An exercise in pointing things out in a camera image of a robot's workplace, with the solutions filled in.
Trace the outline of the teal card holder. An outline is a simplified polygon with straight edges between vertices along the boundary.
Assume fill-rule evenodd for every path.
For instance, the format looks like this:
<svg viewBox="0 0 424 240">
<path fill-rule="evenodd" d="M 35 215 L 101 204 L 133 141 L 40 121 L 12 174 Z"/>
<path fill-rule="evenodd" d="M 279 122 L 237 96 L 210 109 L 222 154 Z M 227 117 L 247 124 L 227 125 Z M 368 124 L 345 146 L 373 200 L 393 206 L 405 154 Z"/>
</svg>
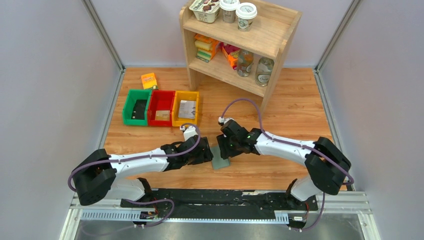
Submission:
<svg viewBox="0 0 424 240">
<path fill-rule="evenodd" d="M 218 145 L 212 147 L 210 150 L 213 155 L 211 165 L 214 170 L 226 168 L 231 165 L 230 160 L 228 158 L 224 159 L 221 157 L 221 150 Z"/>
</svg>

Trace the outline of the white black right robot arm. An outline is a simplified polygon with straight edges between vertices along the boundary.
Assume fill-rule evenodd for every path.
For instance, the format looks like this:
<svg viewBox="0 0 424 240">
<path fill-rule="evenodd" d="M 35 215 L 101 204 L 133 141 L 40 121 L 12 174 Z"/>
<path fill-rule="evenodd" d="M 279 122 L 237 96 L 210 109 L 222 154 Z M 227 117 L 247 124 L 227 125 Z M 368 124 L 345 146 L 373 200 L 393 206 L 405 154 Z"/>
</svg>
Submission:
<svg viewBox="0 0 424 240">
<path fill-rule="evenodd" d="M 241 154 L 274 156 L 306 167 L 308 176 L 295 179 L 286 190 L 286 199 L 304 202 L 319 193 L 337 195 L 351 168 L 350 161 L 328 139 L 304 141 L 274 135 L 260 128 L 246 130 L 232 118 L 219 117 L 217 136 L 221 158 Z"/>
</svg>

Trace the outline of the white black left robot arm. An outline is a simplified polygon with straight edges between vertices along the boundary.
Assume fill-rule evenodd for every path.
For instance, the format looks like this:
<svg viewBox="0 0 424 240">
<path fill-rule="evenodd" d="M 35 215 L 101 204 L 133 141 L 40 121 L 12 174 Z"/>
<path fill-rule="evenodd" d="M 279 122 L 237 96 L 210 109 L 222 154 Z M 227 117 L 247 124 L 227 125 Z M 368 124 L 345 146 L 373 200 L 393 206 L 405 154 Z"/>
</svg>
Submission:
<svg viewBox="0 0 424 240">
<path fill-rule="evenodd" d="M 123 198 L 138 200 L 145 194 L 140 181 L 134 183 L 139 190 L 126 190 L 118 182 L 126 177 L 150 172 L 178 170 L 186 165 L 210 162 L 214 155 L 208 139 L 194 135 L 185 141 L 164 144 L 148 152 L 127 155 L 108 154 L 104 148 L 97 149 L 82 161 L 70 174 L 68 186 L 77 193 L 82 206 L 95 204 L 112 192 Z"/>
</svg>

